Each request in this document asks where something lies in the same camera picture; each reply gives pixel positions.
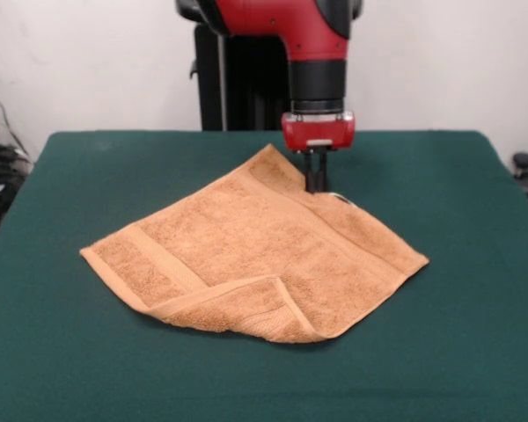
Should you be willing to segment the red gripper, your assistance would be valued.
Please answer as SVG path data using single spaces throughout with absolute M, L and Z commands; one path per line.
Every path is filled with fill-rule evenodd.
M 352 111 L 329 114 L 282 115 L 282 133 L 287 148 L 305 151 L 304 177 L 308 193 L 324 193 L 327 189 L 327 149 L 319 152 L 317 175 L 313 169 L 312 152 L 307 150 L 326 147 L 345 149 L 352 145 L 355 136 L 356 118 Z

